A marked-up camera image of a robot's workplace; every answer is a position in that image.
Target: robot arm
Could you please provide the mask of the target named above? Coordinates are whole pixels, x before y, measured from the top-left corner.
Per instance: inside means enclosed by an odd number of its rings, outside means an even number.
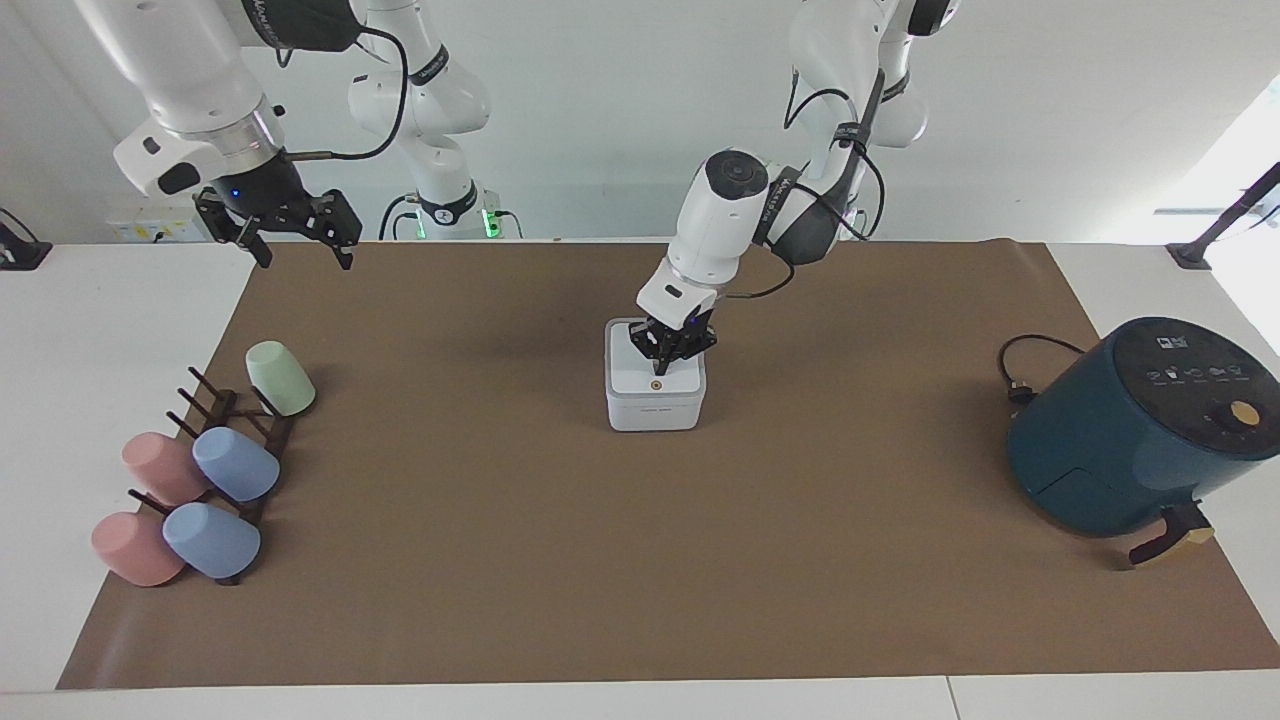
[[[631,327],[631,340],[658,375],[716,345],[710,315],[753,243],[792,269],[827,256],[865,174],[878,113],[887,115],[878,135],[886,145],[923,133],[923,104],[905,92],[909,41],[940,29],[957,4],[809,0],[800,6],[790,46],[795,88],[806,95],[788,124],[799,119],[808,129],[809,163],[803,170],[771,169],[750,152],[727,150],[699,169],[667,256],[636,297],[649,318]]]
[[[317,240],[344,269],[351,266],[360,220],[342,192],[307,193],[284,151],[276,120],[283,109],[268,101],[241,46],[252,28],[260,44],[276,49],[340,51],[365,31],[361,6],[348,0],[76,4],[146,100],[147,120],[115,149],[138,190],[174,196],[210,183],[196,209],[214,240],[248,250],[264,268],[271,251],[259,231]]]
[[[412,87],[394,147],[417,187],[422,225],[433,240],[485,237],[485,191],[472,179],[462,149],[447,136],[488,124],[488,91],[451,59],[420,0],[370,0],[369,26],[396,35],[408,51]],[[361,127],[385,136],[399,104],[399,72],[357,77],[348,102]]]

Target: white plastic container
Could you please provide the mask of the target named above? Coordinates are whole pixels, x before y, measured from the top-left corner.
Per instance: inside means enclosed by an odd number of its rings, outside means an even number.
[[[658,377],[627,332],[643,318],[609,320],[604,328],[604,393],[609,425],[618,432],[689,430],[698,425],[707,396],[703,356],[677,360]]]

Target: brown mat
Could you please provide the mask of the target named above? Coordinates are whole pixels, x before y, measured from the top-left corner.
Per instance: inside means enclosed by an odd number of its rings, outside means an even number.
[[[609,430],[603,328],[657,246],[275,251],[209,373],[247,388],[278,338],[320,388],[261,564],[109,578],[60,688],[1280,666],[1216,544],[1116,571],[1143,538],[1014,483],[997,346],[1097,338],[1041,246],[841,246],[726,302],[701,425],[646,436]],[[754,251],[739,287],[778,274]]]

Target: pink cup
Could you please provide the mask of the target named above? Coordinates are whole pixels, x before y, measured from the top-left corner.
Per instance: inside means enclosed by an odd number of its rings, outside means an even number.
[[[108,515],[90,542],[113,573],[145,588],[172,580],[186,565],[164,541],[164,523],[152,512]]]
[[[138,482],[169,507],[195,501],[209,489],[191,448],[160,433],[142,433],[124,445],[120,460]]]

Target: cup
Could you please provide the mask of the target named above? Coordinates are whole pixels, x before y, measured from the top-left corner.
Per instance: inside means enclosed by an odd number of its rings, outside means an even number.
[[[316,387],[288,347],[269,340],[244,354],[248,379],[280,411],[297,415],[315,402]]]
[[[124,443],[120,460],[151,497],[169,507],[192,502],[209,489],[191,448],[172,437],[142,433]]]
[[[196,465],[236,502],[257,500],[275,487],[280,461],[250,437],[210,428],[191,446]]]
[[[192,568],[215,580],[242,573],[257,557],[257,528],[212,505],[192,502],[165,518],[164,539]]]
[[[159,515],[108,515],[93,528],[90,543],[113,573],[143,588],[168,583],[184,565],[165,543]]]

